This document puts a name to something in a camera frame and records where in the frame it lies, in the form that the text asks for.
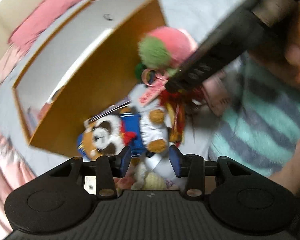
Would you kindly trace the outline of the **person's right hand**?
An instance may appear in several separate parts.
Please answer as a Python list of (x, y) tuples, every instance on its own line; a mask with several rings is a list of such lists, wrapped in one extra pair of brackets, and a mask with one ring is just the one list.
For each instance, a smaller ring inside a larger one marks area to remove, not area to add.
[(264, 41), (249, 54), (275, 77), (300, 90), (300, 3), (292, 13), (289, 27), (284, 27), (281, 35), (286, 38), (284, 48), (273, 41)]

